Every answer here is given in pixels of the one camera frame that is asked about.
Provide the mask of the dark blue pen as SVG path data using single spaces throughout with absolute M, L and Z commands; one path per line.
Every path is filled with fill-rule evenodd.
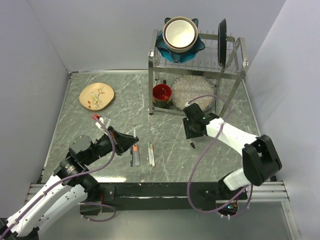
M 130 148 L 130 166 L 133 167 L 133 146 Z

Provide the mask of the grey pen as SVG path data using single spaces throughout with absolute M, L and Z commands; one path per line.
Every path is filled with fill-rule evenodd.
M 133 137 L 134 137 L 134 138 L 137 137 L 137 134 L 136 134 L 136 126 L 135 126 L 135 125 L 133 126 Z

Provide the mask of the grey marker orange tip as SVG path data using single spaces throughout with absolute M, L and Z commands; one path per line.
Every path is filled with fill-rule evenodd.
M 140 154 L 138 150 L 133 152 L 133 163 L 135 167 L 139 167 L 141 165 Z

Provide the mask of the white green-tipped highlighter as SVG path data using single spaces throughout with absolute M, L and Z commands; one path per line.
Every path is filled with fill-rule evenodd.
M 147 151 L 148 151 L 148 162 L 149 162 L 149 165 L 152 166 L 151 146 L 149 142 L 147 142 Z

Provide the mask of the white marker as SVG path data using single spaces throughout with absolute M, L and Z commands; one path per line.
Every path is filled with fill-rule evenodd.
M 151 155 L 151 165 L 153 168 L 155 168 L 155 156 L 154 156 L 154 148 L 153 148 L 153 144 L 150 144 L 150 155 Z

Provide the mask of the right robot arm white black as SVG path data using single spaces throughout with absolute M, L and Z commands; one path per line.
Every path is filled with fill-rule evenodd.
M 187 139 L 208 136 L 219 140 L 242 157 L 242 167 L 222 178 L 219 195 L 232 198 L 237 189 L 260 186 L 282 169 L 282 163 L 272 139 L 263 134 L 247 133 L 214 113 L 204 113 L 197 103 L 186 104 L 183 125 Z

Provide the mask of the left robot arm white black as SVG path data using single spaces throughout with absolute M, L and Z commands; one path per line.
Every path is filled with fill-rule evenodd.
M 100 195 L 100 183 L 88 166 L 107 154 L 121 156 L 139 141 L 137 136 L 120 133 L 111 126 L 107 130 L 96 141 L 87 135 L 74 139 L 46 184 L 19 211 L 0 220 L 2 240 L 37 240 L 40 231 L 68 207 Z

